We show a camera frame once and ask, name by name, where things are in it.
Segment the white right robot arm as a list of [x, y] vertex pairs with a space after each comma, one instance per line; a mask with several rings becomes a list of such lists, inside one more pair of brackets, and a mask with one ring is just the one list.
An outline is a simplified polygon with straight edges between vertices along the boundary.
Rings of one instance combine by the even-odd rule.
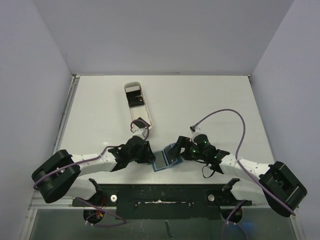
[[202, 161], [216, 173], [232, 175], [251, 181], [256, 186], [245, 186], [240, 181], [222, 192], [223, 200], [230, 205], [239, 200], [268, 204], [283, 217], [290, 217], [306, 197], [308, 191], [293, 172], [280, 161], [273, 164], [238, 160], [235, 155], [212, 145], [207, 135], [191, 138], [179, 136], [170, 158], [181, 157], [187, 161]]

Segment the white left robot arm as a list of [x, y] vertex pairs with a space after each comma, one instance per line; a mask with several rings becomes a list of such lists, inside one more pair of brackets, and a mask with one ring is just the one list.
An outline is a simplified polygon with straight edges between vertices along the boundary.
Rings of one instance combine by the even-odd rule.
[[95, 206], [102, 199], [100, 187], [94, 179], [84, 176], [119, 171], [131, 162], [150, 164], [155, 159], [149, 141], [136, 135], [125, 144], [106, 146], [101, 153], [71, 154], [62, 149], [32, 173], [33, 189], [41, 193], [47, 204], [72, 197]]

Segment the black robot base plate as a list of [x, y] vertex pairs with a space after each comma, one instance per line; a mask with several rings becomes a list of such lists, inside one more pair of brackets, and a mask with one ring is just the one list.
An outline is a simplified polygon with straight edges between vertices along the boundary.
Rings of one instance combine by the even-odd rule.
[[101, 184], [89, 203], [114, 207], [125, 220], [220, 220], [240, 203], [224, 184]]

